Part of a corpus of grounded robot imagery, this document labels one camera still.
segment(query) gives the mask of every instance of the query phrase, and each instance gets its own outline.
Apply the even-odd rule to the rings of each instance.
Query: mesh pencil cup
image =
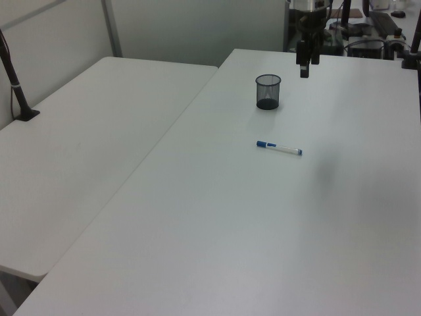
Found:
[[[256,78],[257,104],[262,110],[273,110],[279,106],[281,78],[275,74],[263,74]]]

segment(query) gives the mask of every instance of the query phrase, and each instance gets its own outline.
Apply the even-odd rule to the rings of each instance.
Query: black cable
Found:
[[[6,46],[7,55],[10,58],[11,57],[11,51],[9,49],[9,45],[7,45],[7,41],[6,41],[5,36],[3,35],[3,33],[2,33],[1,30],[0,30],[0,37],[1,37],[2,42]],[[12,114],[12,119],[14,120],[14,114],[13,114],[13,87],[12,86],[11,86],[11,114]]]
[[[330,20],[330,16],[332,15],[332,5],[333,5],[333,3],[334,3],[334,0],[330,0],[329,1],[329,15],[326,18],[326,21],[329,21]]]
[[[360,40],[360,41],[354,41],[353,43],[351,43],[351,44],[348,44],[348,45],[346,45],[345,47],[344,47],[344,49],[346,49],[346,48],[348,48],[348,47],[351,47],[351,46],[354,46],[354,45],[358,45],[358,44],[362,44],[362,43],[369,43],[369,42],[371,42],[371,41],[380,41],[380,42],[382,42],[382,43],[385,43],[385,41],[384,40],[382,40],[382,39],[362,39],[362,40]]]
[[[0,30],[0,36],[1,36],[1,39],[3,40],[3,43],[6,46],[7,54],[9,55],[9,58],[10,58],[11,57],[11,51],[9,49],[9,45],[7,45],[7,41],[6,41],[5,36],[3,35],[1,30]]]
[[[11,87],[11,113],[12,113],[12,119],[14,120],[13,115],[13,88]]]
[[[344,3],[344,1],[342,1],[342,4],[340,5],[339,9],[338,9],[338,10],[337,10],[337,12],[336,12],[337,17],[336,17],[335,38],[336,38],[336,34],[337,34],[337,29],[338,29],[338,27],[337,27],[337,22],[339,21],[339,12],[341,11],[341,8],[343,7],[343,3]]]

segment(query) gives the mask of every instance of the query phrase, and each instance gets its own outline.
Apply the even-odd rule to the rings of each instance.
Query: equipment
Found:
[[[301,41],[297,42],[296,63],[300,65],[300,77],[309,77],[310,62],[318,65],[320,48],[324,43],[324,29],[332,13],[333,0],[292,0],[296,14],[296,28],[302,33]],[[349,32],[348,24],[351,0],[344,0],[341,18],[341,31]],[[362,0],[362,10],[368,16],[368,0]]]
[[[386,38],[388,35],[394,35],[395,30],[398,29],[396,23],[387,13],[370,12],[370,18],[373,21],[379,36]]]
[[[11,55],[9,52],[9,47],[7,46],[6,39],[3,36],[3,33],[0,30],[0,58],[5,66],[5,70],[9,80],[11,82],[12,89],[20,105],[20,115],[16,117],[16,120],[23,120],[28,122],[30,119],[36,117],[39,114],[39,111],[33,110],[29,107],[26,102],[26,98],[22,88],[20,87],[20,82],[14,71]]]
[[[421,42],[421,10],[416,23],[414,39],[410,51],[404,51],[398,57],[403,58],[402,68],[404,69],[420,69],[421,52],[418,51]]]

